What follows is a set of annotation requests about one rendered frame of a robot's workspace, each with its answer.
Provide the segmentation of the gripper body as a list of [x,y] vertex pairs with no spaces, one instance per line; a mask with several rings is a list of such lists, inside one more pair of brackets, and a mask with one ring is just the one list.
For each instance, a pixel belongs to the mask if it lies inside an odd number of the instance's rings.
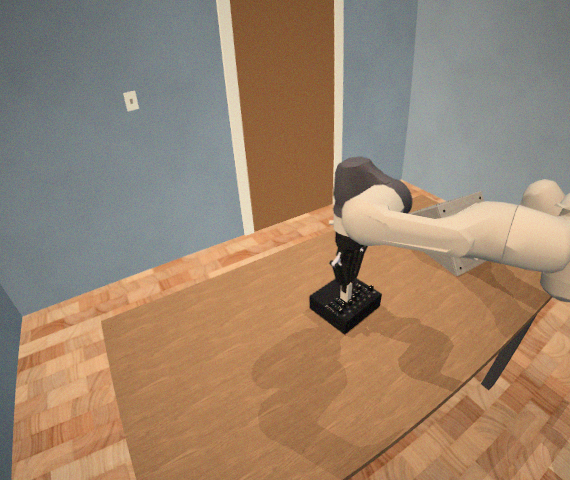
[[[347,236],[343,236],[337,232],[335,232],[335,242],[336,245],[338,247],[337,252],[336,252],[336,256],[338,255],[338,253],[340,252],[340,259],[342,262],[347,263],[348,264],[348,255],[349,253],[353,254],[353,260],[354,260],[354,253],[355,250],[360,250],[364,245],[360,245],[359,243],[355,242],[354,240],[350,239]],[[354,249],[354,251],[352,251],[352,249]]]

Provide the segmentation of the black lighting desk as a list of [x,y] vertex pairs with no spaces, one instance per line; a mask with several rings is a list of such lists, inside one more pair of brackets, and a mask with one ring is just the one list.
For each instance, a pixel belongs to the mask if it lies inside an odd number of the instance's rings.
[[351,299],[345,302],[340,298],[341,285],[335,280],[309,296],[309,308],[346,334],[380,307],[382,294],[354,278]]

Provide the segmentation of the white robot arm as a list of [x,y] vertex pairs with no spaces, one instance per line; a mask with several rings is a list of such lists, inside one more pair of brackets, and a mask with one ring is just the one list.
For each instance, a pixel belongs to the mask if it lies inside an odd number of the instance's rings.
[[431,219],[408,214],[412,195],[402,181],[384,174],[369,158],[351,157],[336,168],[333,195],[329,225],[360,245],[539,271],[544,291],[570,302],[570,193],[565,196],[555,181],[530,184],[519,206],[485,201]]

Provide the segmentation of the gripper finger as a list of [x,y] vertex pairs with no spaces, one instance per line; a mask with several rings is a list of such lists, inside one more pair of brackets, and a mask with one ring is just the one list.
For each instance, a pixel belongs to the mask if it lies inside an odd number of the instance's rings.
[[340,252],[338,253],[335,260],[331,260],[329,264],[333,268],[333,272],[335,275],[336,282],[341,285],[341,294],[340,298],[347,302],[350,296],[350,272],[353,260],[353,254],[349,253],[348,255],[348,264],[340,262]]
[[[363,246],[360,250],[355,250],[354,253],[354,260],[352,260],[352,266],[351,266],[351,272],[350,272],[350,296],[349,299],[351,299],[351,293],[352,293],[352,284],[355,284],[354,278],[357,278],[360,267],[361,267],[361,263],[364,257],[364,254],[366,252],[368,246]],[[360,254],[359,254],[360,253]],[[357,263],[356,263],[357,262]],[[354,274],[355,273],[355,274]]]

